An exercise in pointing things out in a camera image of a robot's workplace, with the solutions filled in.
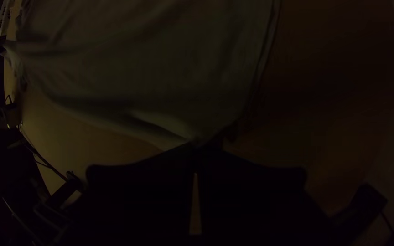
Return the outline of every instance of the black object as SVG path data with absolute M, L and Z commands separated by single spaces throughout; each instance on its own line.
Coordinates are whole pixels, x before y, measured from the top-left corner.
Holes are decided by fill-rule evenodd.
M 197 173 L 202 235 L 189 237 Z M 91 166 L 61 245 L 329 245 L 332 225 L 303 190 L 302 169 L 266 168 L 184 145 L 137 164 Z
M 350 245 L 381 213 L 387 199 L 369 184 L 360 186 L 351 204 L 332 218 L 336 246 Z

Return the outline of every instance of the cable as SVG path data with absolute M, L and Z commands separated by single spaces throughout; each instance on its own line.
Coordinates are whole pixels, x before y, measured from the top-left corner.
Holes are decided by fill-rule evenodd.
M 6 102 L 7 99 L 9 99 L 10 103 L 13 103 L 13 101 L 11 100 L 11 96 L 10 95 L 7 95 L 7 97 L 5 98 L 4 102 Z
M 390 237 L 390 238 L 393 239 L 393 238 L 394 238 L 394 230 L 393 230 L 392 224 L 391 224 L 390 221 L 387 219 L 387 217 L 385 216 L 385 214 L 384 214 L 383 211 L 381 211 L 380 214 L 381 214 L 382 218 L 384 219 L 385 224 L 387 225 L 387 227 L 388 227 L 389 230 L 390 230 L 390 234 L 391 234 L 391 237 Z
M 25 147 L 28 149 L 28 150 L 30 150 L 30 152 L 32 152 L 33 154 L 35 154 L 37 157 L 39 157 L 39 159 L 41 159 L 42 160 L 42 162 L 43 163 L 40 163 L 41 165 L 44 165 L 44 166 L 46 166 L 46 167 L 48 167 L 49 169 L 51 169 L 54 173 L 56 173 L 60 178 L 62 178 L 62 180 L 64 180 L 65 182 L 68 182 L 68 179 L 64 176 L 64 175 L 62 175 L 57 169 L 55 169 L 49 162 L 47 162 L 47 160 L 45 160 L 45 158 L 43 158 L 42 156 L 41 156 L 41 154 L 39 154 L 39 152 L 36 150 L 36 149 L 34 149 L 33 147 L 29 147 L 29 143 L 25 143 L 24 141 L 22 141 L 23 142 L 23 144 L 25 145 Z
M 44 163 L 42 163 L 42 162 L 40 162 L 40 161 L 36 161 L 36 160 L 34 160 L 37 164 L 40 164 L 40 165 L 42 165 L 42 166 L 44 166 L 44 167 L 46 167 L 46 168 L 50 168 L 49 166 L 47 166 L 47 165 L 45 165 Z

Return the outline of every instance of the wire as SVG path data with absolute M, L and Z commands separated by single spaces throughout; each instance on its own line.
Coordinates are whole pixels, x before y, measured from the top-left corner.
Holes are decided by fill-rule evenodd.
M 34 160 L 37 164 L 40 164 L 40 165 L 42 165 L 42 166 L 44 166 L 44 167 L 46 167 L 46 168 L 50 168 L 49 166 L 47 166 L 47 165 L 45 165 L 44 163 L 42 163 L 42 162 L 40 162 L 40 161 L 36 161 L 36 160 Z
M 25 145 L 25 147 L 28 149 L 28 150 L 30 150 L 30 152 L 32 152 L 33 154 L 35 154 L 37 157 L 39 157 L 39 159 L 41 159 L 42 160 L 42 162 L 43 163 L 39 163 L 38 161 L 36 161 L 37 163 L 39 163 L 39 164 L 41 164 L 41 165 L 43 165 L 43 166 L 46 166 L 46 167 L 48 167 L 49 169 L 51 169 L 54 173 L 56 173 L 60 178 L 62 178 L 62 180 L 64 180 L 65 182 L 68 182 L 68 179 L 65 177 L 65 176 L 63 176 L 57 169 L 55 169 L 49 162 L 47 162 L 47 160 L 45 160 L 45 158 L 43 158 L 42 156 L 41 156 L 41 154 L 39 154 L 39 152 L 36 150 L 36 149 L 34 149 L 32 146 L 31 146 L 31 148 L 29 147 L 29 143 L 26 143 L 25 141 L 22 141 L 23 142 L 23 144 Z
M 4 102 L 6 102 L 7 99 L 9 99 L 10 103 L 13 103 L 13 101 L 11 100 L 11 96 L 10 95 L 7 95 L 7 97 L 5 98 Z
M 387 227 L 388 227 L 389 230 L 390 230 L 390 234 L 391 234 L 391 237 L 390 237 L 390 238 L 393 239 L 393 238 L 394 238 L 394 230 L 393 230 L 392 224 L 391 224 L 390 221 L 387 219 L 387 217 L 385 216 L 385 214 L 384 214 L 383 211 L 381 211 L 380 214 L 381 214 L 382 218 L 384 219 L 385 224 L 387 225 Z

